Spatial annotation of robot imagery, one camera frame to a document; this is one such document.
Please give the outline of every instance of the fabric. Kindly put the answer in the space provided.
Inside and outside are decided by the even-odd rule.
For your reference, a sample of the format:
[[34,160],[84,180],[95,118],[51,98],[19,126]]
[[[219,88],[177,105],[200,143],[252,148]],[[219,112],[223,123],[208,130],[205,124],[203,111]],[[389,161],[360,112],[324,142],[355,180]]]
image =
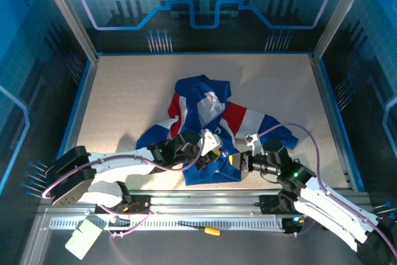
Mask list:
[[[230,96],[228,81],[211,80],[204,75],[178,80],[168,109],[170,119],[149,128],[137,141],[136,148],[174,138],[184,130],[200,134],[201,129],[207,128],[222,139],[224,154],[201,171],[195,166],[184,171],[186,185],[241,181],[241,171],[233,167],[228,158],[238,152],[236,139],[245,140],[246,135],[261,133],[279,122],[271,116],[228,102]],[[285,127],[261,137],[261,143],[271,138],[279,138],[289,149],[298,142]]]

